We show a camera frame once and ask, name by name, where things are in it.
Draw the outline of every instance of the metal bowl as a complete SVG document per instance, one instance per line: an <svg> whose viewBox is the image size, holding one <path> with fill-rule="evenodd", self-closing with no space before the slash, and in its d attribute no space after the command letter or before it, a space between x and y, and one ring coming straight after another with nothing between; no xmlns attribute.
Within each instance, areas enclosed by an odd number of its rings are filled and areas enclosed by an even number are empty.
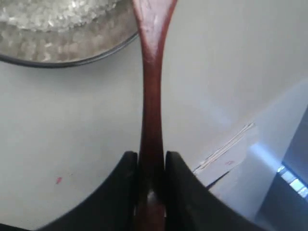
<svg viewBox="0 0 308 231"><path fill-rule="evenodd" d="M130 0L89 24L64 32L18 29L0 23L0 60L34 67L67 67L104 58L137 36Z"/></svg>

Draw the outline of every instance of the dark wooden handle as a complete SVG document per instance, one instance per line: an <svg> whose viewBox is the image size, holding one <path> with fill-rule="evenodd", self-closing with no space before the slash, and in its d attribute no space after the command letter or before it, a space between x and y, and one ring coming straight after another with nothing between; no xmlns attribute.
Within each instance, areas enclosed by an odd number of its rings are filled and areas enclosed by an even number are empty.
<svg viewBox="0 0 308 231"><path fill-rule="evenodd" d="M166 35L177 0L132 0L142 47L143 120L136 230L165 227L161 72Z"/></svg>

